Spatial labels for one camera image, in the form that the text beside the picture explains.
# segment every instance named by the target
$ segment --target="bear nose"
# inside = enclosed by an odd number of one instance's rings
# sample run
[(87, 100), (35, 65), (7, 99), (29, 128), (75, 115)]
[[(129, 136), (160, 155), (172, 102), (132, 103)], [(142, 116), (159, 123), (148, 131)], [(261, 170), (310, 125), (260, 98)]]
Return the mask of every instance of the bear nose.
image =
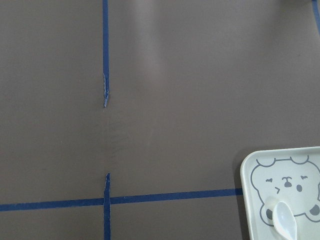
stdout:
[(292, 179), (292, 177), (290, 177), (290, 176), (284, 176), (284, 177), (282, 178), (282, 180), (284, 180), (284, 179), (285, 179), (284, 187), (285, 187), (285, 188), (290, 188), (290, 187), (292, 187), (291, 182), (289, 182), (289, 180), (288, 180), (288, 179)]

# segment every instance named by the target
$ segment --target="bear face drawing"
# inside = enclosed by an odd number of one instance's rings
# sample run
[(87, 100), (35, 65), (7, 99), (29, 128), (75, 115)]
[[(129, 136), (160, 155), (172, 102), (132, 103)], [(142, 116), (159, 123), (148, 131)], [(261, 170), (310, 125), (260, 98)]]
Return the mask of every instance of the bear face drawing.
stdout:
[(288, 159), (259, 161), (251, 172), (251, 184), (261, 200), (260, 217), (273, 226), (275, 203), (286, 201), (295, 217), (305, 215), (312, 222), (320, 222), (320, 170), (309, 156), (300, 162)]

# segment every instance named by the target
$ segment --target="spoon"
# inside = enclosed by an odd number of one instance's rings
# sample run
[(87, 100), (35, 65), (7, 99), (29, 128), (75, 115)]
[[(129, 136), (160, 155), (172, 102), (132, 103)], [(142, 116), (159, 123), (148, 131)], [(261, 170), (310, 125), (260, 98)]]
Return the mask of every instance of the spoon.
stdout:
[(286, 240), (297, 240), (297, 223), (294, 214), (284, 201), (279, 201), (272, 213), (275, 230)]

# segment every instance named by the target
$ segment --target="blue tape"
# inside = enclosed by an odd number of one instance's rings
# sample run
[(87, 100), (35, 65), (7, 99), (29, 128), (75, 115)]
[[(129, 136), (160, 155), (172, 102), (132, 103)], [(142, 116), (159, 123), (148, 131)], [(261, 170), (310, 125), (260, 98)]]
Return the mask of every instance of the blue tape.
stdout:
[(105, 177), (103, 215), (104, 215), (104, 240), (111, 240), (111, 202), (110, 202), (110, 173)]
[(187, 192), (160, 193), (160, 194), (150, 194), (150, 195), (110, 197), (110, 175), (109, 175), (109, 178), (107, 175), (106, 188), (105, 188), (104, 194), (105, 194), (104, 198), (2, 204), (0, 205), (0, 212), (87, 207), (87, 206), (101, 206), (101, 205), (105, 206), (106, 204), (108, 204), (106, 202), (106, 199), (108, 199), (108, 196), (109, 196), (110, 205), (113, 205), (113, 204), (159, 202), (159, 201), (182, 200), (182, 199), (201, 199), (201, 198), (240, 196), (240, 195), (243, 195), (243, 191), (241, 188), (236, 188), (236, 189), (187, 191)]
[(107, 106), (109, 99), (109, 27), (108, 27), (108, 0), (102, 0), (102, 28), (103, 28), (103, 77), (104, 103)]
[(111, 204), (131, 204), (131, 203), (144, 203), (144, 202), (158, 202), (169, 200), (181, 199), (202, 199), (202, 198), (215, 198), (242, 195), (242, 189), (221, 189), (221, 190), (207, 190), (207, 191), (188, 191), (188, 192), (175, 192), (175, 193), (161, 193), (150, 195), (137, 195), (137, 196), (119, 196), (112, 197)]
[(316, 26), (318, 27), (318, 32), (320, 34), (320, 14), (319, 14), (319, 8), (318, 8), (318, 0), (312, 0), (312, 8), (313, 8)]
[(0, 212), (99, 206), (103, 204), (104, 204), (103, 198), (2, 204), (0, 205)]

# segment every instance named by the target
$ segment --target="white plate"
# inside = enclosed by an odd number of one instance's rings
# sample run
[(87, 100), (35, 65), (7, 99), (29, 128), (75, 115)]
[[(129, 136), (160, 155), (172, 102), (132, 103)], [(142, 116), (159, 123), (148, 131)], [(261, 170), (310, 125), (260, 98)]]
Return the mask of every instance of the white plate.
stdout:
[(286, 202), (297, 222), (298, 240), (320, 239), (320, 147), (255, 151), (240, 176), (251, 240), (281, 240), (272, 210)]

